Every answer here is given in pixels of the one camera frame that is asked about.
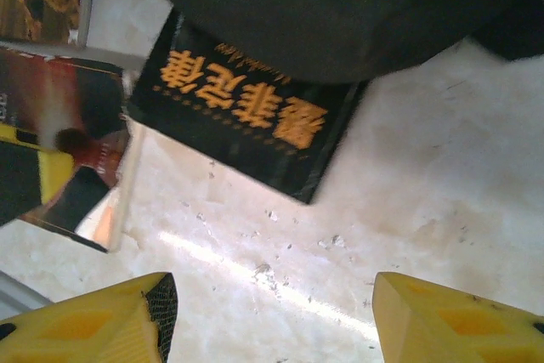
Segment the black fabric backpack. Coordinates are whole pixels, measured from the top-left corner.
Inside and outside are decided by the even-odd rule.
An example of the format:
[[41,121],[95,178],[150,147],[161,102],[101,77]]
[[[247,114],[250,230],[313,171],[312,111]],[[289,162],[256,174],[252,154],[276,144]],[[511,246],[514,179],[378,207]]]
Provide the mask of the black fabric backpack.
[[299,80],[404,70],[478,35],[509,58],[544,52],[540,0],[169,0],[186,20]]

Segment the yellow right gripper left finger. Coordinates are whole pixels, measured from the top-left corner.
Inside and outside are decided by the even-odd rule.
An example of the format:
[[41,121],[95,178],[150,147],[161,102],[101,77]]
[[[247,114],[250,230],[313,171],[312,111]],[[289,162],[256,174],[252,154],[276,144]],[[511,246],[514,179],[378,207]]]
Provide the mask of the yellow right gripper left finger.
[[156,272],[0,320],[0,363],[167,363],[178,313]]

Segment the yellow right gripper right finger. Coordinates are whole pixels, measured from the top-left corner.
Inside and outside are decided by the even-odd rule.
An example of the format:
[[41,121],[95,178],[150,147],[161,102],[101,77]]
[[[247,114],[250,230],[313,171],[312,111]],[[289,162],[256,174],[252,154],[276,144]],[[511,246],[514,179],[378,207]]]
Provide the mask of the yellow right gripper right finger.
[[544,363],[544,316],[394,272],[372,311],[385,363]]

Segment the Three Days to See book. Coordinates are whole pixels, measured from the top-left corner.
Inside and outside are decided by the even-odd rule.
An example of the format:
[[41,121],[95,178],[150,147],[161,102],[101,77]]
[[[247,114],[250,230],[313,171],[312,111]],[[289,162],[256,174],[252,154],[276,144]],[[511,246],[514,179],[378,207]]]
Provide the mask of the Three Days to See book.
[[73,158],[73,174],[49,203],[18,218],[109,252],[118,228],[122,166],[131,144],[128,71],[105,61],[0,46],[0,123]]

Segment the black book orange Chinese title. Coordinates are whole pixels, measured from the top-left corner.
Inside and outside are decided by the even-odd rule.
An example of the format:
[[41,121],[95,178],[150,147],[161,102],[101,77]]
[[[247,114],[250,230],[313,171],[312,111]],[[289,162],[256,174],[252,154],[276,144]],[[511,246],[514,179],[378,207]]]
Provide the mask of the black book orange Chinese title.
[[309,204],[366,88],[296,82],[171,11],[127,110],[134,121]]

